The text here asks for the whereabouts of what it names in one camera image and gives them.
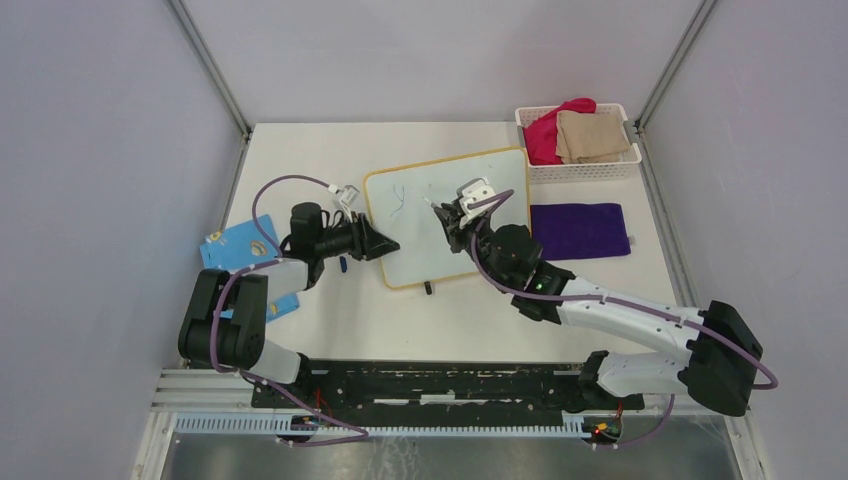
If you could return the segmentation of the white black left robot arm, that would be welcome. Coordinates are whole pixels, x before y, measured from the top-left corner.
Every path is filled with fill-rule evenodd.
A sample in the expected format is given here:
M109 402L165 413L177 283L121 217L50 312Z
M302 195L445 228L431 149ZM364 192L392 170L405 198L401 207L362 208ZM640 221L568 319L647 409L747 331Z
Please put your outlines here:
M326 225L324 217L316 203L297 204L280 258L234 272L202 270L179 332L179 355L203 368L277 382L275 392L288 406L306 405L314 394L313 379L300 372L306 357L266 339L271 290L287 296L313 288L330 258L371 261L401 249L363 214L353 212L337 225Z

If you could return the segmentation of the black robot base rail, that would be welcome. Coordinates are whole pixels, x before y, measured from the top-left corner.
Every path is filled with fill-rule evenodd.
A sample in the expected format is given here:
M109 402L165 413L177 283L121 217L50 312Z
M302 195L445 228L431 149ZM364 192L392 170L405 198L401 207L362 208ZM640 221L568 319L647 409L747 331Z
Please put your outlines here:
M553 427L564 414L645 406L582 381L578 363L311 359L287 389L358 427Z

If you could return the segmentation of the yellow framed whiteboard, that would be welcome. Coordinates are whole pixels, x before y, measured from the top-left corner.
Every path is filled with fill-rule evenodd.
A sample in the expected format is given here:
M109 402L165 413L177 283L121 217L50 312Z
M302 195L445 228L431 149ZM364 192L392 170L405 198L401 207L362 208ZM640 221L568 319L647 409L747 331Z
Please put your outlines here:
M528 165L526 151L511 147L367 174L363 187L369 220L401 246L380 259L385 284L400 289L474 273L467 254L450 251L441 224L423 197L450 203L459 187L486 177L495 194L513 191L492 215L491 226L528 225Z

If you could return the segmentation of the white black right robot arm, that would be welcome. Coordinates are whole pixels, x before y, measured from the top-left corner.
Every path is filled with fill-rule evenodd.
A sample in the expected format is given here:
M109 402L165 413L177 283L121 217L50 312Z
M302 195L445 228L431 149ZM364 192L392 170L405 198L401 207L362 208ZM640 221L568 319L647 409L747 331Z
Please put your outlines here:
M733 306L669 306L619 294L543 260L527 226L492 228L490 205L481 213L458 201L432 209L451 251L467 254L487 282L511 295L521 315L645 347L639 354L592 352L577 382L585 405L602 408L641 394L687 395L718 414L742 417L753 391L777 386L762 362L762 345Z

